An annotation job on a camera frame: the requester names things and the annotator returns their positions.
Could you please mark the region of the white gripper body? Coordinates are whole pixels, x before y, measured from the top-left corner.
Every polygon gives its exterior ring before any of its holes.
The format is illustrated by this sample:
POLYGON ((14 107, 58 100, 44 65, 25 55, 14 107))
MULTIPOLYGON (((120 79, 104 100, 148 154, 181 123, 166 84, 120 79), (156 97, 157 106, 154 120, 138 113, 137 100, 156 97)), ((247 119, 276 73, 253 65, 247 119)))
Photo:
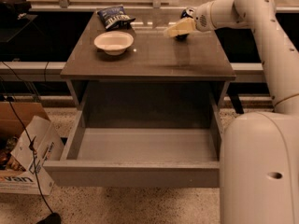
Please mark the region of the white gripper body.
POLYGON ((207 2, 194 9, 193 19, 196 29, 200 32, 214 31, 216 26, 212 21, 213 2, 207 2))

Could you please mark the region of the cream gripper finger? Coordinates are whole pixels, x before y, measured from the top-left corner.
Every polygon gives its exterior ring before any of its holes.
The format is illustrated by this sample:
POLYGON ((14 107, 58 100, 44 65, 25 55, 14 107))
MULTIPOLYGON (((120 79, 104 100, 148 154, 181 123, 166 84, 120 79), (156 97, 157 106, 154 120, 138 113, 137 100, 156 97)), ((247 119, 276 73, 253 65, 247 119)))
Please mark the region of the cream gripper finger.
POLYGON ((176 24, 169 26, 164 30, 164 36, 175 37, 178 35, 187 35, 196 29, 193 18, 183 18, 176 24))

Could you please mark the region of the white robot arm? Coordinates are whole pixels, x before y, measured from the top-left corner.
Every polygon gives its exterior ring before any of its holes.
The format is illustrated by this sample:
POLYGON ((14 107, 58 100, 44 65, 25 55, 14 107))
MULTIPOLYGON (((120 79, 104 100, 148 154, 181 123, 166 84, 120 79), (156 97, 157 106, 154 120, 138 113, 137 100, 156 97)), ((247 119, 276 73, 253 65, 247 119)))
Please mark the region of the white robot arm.
POLYGON ((299 224, 299 52, 274 0, 214 0, 164 31, 249 28, 272 110, 247 112, 226 128, 220 152, 221 224, 299 224))

